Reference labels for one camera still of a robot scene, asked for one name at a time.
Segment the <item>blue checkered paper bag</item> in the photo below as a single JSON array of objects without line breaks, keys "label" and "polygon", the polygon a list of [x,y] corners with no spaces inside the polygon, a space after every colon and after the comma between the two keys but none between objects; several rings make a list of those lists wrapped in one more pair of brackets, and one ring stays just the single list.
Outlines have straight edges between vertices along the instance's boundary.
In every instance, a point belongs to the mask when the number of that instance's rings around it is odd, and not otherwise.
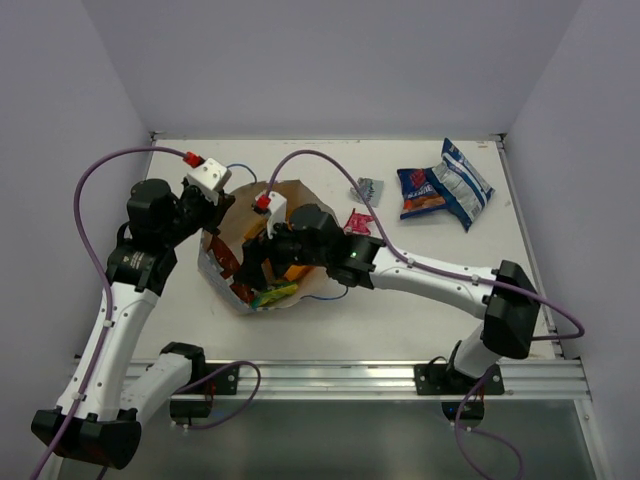
[{"label": "blue checkered paper bag", "polygon": [[[242,185],[231,192],[231,195],[235,196],[234,205],[226,213],[222,223],[219,226],[218,233],[204,232],[201,235],[200,247],[197,258],[198,271],[204,280],[211,287],[214,295],[222,304],[231,309],[232,312],[238,315],[248,315],[258,312],[268,312],[278,309],[286,309],[292,307],[299,302],[307,299],[318,301],[336,301],[346,296],[347,289],[343,287],[339,292],[334,294],[326,294],[323,289],[330,284],[330,279],[325,271],[319,267],[306,276],[301,282],[298,282],[297,292],[288,297],[281,299],[271,305],[267,305],[263,308],[252,309],[250,304],[245,304],[240,300],[235,293],[230,289],[230,280],[224,280],[220,275],[220,267],[217,265],[215,259],[211,254],[207,252],[207,247],[212,235],[217,235],[222,239],[227,246],[235,254],[240,265],[242,264],[243,254],[242,245],[246,241],[244,239],[245,233],[255,224],[259,222],[265,222],[266,218],[260,216],[253,210],[253,203],[255,198],[260,195],[267,188],[266,181],[254,181]],[[273,266],[278,273],[282,276],[288,268],[282,269]],[[264,290],[254,290],[254,297],[259,292]]]}]

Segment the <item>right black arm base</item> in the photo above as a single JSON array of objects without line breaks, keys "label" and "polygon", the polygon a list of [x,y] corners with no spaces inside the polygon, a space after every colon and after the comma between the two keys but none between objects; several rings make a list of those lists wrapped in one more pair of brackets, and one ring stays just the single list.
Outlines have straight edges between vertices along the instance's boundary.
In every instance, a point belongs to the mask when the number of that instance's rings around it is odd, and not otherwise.
[{"label": "right black arm base", "polygon": [[[458,373],[449,366],[443,356],[427,363],[413,366],[413,380],[419,396],[463,398],[478,382],[477,379]],[[460,422],[468,427],[479,426],[485,416],[485,400],[489,396],[501,396],[505,387],[499,367],[471,396],[462,409]]]}]

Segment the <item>yellow candy bag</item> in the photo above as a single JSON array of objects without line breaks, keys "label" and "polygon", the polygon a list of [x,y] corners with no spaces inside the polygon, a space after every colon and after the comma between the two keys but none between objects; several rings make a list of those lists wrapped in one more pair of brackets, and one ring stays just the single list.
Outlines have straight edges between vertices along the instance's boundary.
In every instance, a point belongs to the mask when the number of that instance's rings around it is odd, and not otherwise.
[{"label": "yellow candy bag", "polygon": [[245,240],[251,240],[257,237],[266,228],[265,222],[259,222],[253,225],[244,235]]}]

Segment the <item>red chips bag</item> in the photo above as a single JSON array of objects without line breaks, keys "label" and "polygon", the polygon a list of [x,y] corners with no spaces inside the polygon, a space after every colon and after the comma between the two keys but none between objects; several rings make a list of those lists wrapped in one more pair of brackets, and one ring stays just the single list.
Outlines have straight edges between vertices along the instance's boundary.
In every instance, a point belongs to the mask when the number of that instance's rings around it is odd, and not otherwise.
[{"label": "red chips bag", "polygon": [[212,235],[209,241],[207,252],[213,256],[220,267],[220,275],[224,280],[230,280],[230,289],[245,304],[250,304],[254,299],[252,289],[243,283],[238,282],[234,275],[240,268],[240,263],[235,254],[227,244],[217,235]]}]

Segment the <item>pink candy packet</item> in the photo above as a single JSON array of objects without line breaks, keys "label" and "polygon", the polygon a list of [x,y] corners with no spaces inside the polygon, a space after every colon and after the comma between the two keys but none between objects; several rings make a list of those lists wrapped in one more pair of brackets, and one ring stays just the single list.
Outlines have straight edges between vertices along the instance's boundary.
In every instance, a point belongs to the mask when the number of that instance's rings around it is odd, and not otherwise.
[{"label": "pink candy packet", "polygon": [[353,209],[343,230],[347,234],[370,236],[371,230],[369,225],[373,222],[374,219],[371,215],[360,213]]}]

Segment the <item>green yellow snack packet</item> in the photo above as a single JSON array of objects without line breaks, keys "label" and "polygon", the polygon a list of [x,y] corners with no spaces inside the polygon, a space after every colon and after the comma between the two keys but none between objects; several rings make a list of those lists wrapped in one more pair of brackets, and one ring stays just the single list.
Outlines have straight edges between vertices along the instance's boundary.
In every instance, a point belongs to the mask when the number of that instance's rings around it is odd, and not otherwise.
[{"label": "green yellow snack packet", "polygon": [[272,285],[267,290],[259,292],[255,295],[251,301],[250,306],[252,309],[258,309],[271,305],[281,299],[288,298],[294,295],[298,290],[298,284],[296,282],[283,282]]}]

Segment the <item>blue Burts chips bag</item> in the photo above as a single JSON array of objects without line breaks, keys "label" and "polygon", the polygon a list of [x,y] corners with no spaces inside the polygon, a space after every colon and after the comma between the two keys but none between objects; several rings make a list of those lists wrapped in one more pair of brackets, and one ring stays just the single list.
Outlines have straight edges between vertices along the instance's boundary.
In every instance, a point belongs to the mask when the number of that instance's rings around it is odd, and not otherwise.
[{"label": "blue Burts chips bag", "polygon": [[495,193],[449,138],[443,140],[441,160],[437,165],[401,168],[396,174],[403,200],[401,220],[447,210],[468,232]]}]

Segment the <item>grey small snack packet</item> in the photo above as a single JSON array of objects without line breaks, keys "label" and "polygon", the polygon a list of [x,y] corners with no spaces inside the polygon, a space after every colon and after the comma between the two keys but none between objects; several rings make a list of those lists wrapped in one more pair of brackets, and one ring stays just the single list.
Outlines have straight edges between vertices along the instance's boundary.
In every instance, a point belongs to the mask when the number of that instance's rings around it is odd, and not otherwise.
[{"label": "grey small snack packet", "polygon": [[367,201],[371,207],[378,207],[384,190],[384,182],[369,177],[359,177],[356,183],[356,188],[350,188],[353,200],[361,204]]}]

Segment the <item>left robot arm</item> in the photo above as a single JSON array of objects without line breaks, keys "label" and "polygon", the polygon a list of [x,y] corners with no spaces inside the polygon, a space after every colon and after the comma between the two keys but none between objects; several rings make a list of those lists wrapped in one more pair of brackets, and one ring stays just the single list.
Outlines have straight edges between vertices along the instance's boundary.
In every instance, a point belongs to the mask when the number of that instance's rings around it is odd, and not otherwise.
[{"label": "left robot arm", "polygon": [[176,247],[201,229],[216,231],[235,201],[222,179],[185,177],[182,184],[179,196],[161,179],[131,189],[128,221],[101,271],[106,290],[89,341],[55,408],[37,411],[32,420],[48,454],[122,469],[169,397],[207,383],[202,348],[172,342],[149,370],[124,384],[143,326],[177,263]]}]

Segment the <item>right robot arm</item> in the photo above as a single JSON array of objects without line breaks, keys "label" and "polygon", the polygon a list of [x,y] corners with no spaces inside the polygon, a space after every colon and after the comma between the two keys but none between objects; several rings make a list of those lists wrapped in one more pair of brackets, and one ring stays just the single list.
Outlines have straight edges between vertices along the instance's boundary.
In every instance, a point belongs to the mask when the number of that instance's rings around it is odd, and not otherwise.
[{"label": "right robot arm", "polygon": [[466,393],[503,358],[529,356],[540,310],[537,292],[522,267],[471,268],[412,257],[383,239],[345,232],[319,206],[306,204],[283,222],[268,221],[244,242],[234,278],[255,291],[293,266],[322,267],[347,288],[401,291],[455,307],[479,320],[447,359],[415,369],[423,394]]}]

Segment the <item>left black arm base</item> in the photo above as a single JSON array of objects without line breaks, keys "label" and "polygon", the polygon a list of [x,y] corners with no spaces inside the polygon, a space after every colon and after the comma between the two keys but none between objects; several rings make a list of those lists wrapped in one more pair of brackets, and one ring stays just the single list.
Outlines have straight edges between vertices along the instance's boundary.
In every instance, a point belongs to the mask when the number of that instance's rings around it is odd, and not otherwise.
[{"label": "left black arm base", "polygon": [[231,413],[214,414],[214,404],[219,399],[227,399],[238,392],[241,365],[238,361],[229,363],[207,363],[196,367],[195,374],[181,387],[176,397],[169,401],[169,416],[180,426],[204,425],[213,416],[213,423],[220,422]]}]

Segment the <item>orange snack bag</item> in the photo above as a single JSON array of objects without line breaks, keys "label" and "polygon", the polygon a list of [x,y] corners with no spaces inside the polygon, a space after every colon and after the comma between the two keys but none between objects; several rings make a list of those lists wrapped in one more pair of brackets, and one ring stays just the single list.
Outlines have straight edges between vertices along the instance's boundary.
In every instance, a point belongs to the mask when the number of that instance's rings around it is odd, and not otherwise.
[{"label": "orange snack bag", "polygon": [[315,267],[310,265],[292,265],[284,273],[283,280],[286,282],[301,282],[314,269]]}]

